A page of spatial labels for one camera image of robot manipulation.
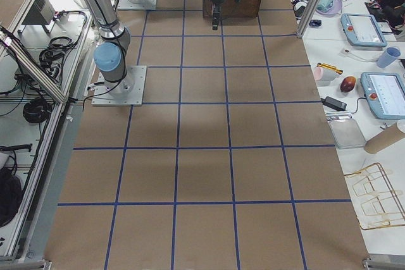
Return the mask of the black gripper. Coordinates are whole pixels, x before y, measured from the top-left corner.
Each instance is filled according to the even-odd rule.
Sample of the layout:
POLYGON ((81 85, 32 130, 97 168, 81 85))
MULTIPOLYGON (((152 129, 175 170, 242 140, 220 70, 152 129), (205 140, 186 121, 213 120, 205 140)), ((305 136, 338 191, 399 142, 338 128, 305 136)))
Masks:
POLYGON ((212 30, 218 30, 221 19, 221 6, 226 0, 210 0, 212 2, 212 30))

